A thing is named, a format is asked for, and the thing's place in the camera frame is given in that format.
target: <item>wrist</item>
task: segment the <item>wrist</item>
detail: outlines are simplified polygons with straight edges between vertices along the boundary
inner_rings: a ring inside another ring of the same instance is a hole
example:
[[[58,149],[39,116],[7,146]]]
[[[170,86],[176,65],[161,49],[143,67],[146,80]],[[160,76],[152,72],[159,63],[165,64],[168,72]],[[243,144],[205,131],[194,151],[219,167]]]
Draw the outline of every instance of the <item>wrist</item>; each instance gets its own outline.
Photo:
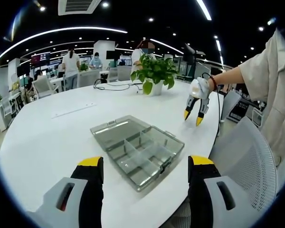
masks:
[[[209,92],[211,93],[214,90],[214,82],[211,78],[209,78],[208,83],[209,83]]]

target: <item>black cable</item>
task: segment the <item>black cable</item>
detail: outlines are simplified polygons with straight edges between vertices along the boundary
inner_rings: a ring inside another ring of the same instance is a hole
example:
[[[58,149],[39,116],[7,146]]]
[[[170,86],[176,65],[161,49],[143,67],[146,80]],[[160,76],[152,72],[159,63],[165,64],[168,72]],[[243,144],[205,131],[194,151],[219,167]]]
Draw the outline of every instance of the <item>black cable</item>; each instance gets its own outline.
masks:
[[[98,84],[101,83],[101,79],[97,79],[95,82],[94,82],[94,85],[93,85],[93,88],[94,89],[99,89],[99,90],[108,90],[108,91],[123,91],[123,90],[127,90],[129,89],[131,86],[136,86],[138,88],[138,90],[142,90],[141,88],[139,88],[138,85],[142,85],[142,83],[127,83],[127,84],[121,84],[121,85],[112,85],[112,84],[109,84],[109,83],[106,83],[107,85],[109,86],[128,86],[127,88],[125,89],[106,89],[104,88],[103,86],[97,86]]]
[[[209,76],[209,78],[211,78],[213,81],[214,81],[214,78],[210,75],[210,74],[208,74],[208,73],[206,73],[206,72],[204,72],[204,73],[202,73],[202,78],[204,78],[204,74],[206,74],[206,75],[208,75]],[[218,89],[218,86],[216,86],[216,91],[217,91],[217,94],[218,94],[218,133],[219,133],[219,130],[220,130],[220,104],[219,104],[219,89]]]

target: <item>green leaves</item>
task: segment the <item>green leaves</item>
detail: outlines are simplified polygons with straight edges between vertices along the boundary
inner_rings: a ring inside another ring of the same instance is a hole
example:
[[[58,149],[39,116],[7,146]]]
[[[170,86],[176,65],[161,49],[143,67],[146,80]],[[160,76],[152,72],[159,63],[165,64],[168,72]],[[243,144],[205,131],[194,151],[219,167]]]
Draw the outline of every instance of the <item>green leaves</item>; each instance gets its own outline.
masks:
[[[131,81],[134,81],[136,79],[136,74],[137,74],[137,71],[134,71],[132,74],[131,74]]]
[[[142,87],[143,93],[149,95],[152,91],[152,87],[153,87],[152,82],[146,81]]]
[[[153,59],[152,56],[143,54],[140,57],[140,62],[141,64],[138,66],[141,66],[141,69],[131,74],[131,80],[139,79],[144,83],[142,88],[145,94],[150,94],[152,91],[153,85],[150,79],[154,84],[163,80],[163,84],[168,85],[168,89],[174,86],[174,76],[178,74],[178,71],[171,58]]]

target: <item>person's hand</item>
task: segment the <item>person's hand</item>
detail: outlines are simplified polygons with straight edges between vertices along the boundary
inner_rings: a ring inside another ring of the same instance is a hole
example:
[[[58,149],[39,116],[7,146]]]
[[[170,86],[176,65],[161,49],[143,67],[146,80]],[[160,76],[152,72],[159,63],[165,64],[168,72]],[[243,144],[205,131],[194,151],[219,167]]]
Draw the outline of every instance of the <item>person's hand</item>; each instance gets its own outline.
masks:
[[[197,79],[194,79],[191,82],[190,85],[191,96],[200,99],[207,99],[209,97],[210,92],[211,88],[209,82],[206,79],[198,77]]]

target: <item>white shirt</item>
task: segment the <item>white shirt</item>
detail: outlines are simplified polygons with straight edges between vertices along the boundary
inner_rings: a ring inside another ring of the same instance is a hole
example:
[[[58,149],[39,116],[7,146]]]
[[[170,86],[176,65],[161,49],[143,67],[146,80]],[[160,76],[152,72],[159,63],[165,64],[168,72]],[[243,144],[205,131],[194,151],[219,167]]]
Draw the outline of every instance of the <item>white shirt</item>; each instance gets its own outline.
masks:
[[[135,49],[131,55],[131,58],[132,58],[132,70],[131,70],[131,74],[136,71],[136,70],[139,70],[139,67],[137,65],[134,65],[134,63],[136,61],[139,61],[139,59],[141,58],[141,56],[143,55],[143,51],[141,49]],[[154,54],[150,54],[150,56],[153,58],[153,59],[156,59],[155,55]]]
[[[63,56],[62,63],[66,65],[66,77],[71,77],[79,73],[77,62],[80,62],[79,55],[73,53],[70,58],[70,52]]]
[[[285,158],[285,40],[281,33],[276,31],[261,54],[239,67],[251,99],[267,100],[261,133],[278,165]]]
[[[65,70],[62,69],[62,63],[58,65],[58,68],[57,68],[58,72],[64,72]]]

